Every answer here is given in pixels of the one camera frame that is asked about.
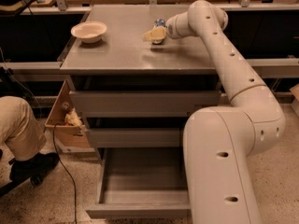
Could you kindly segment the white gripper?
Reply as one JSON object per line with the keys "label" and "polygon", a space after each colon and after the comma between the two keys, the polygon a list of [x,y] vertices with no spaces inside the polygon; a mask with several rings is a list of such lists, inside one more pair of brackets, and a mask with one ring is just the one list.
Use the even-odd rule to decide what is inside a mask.
{"label": "white gripper", "polygon": [[186,12],[177,14],[168,19],[166,21],[166,28],[158,26],[144,33],[142,39],[150,42],[161,42],[167,35],[172,39],[196,36],[196,32],[189,25],[188,14]]}

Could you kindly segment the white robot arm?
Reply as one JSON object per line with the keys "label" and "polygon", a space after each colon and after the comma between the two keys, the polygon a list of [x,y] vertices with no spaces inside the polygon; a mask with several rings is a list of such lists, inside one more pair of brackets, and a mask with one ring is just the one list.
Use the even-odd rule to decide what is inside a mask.
{"label": "white robot arm", "polygon": [[224,34],[227,23],[224,10],[199,0],[142,38],[199,37],[230,102],[194,112],[184,128],[192,223],[262,224],[247,157],[281,139],[285,116],[273,93]]}

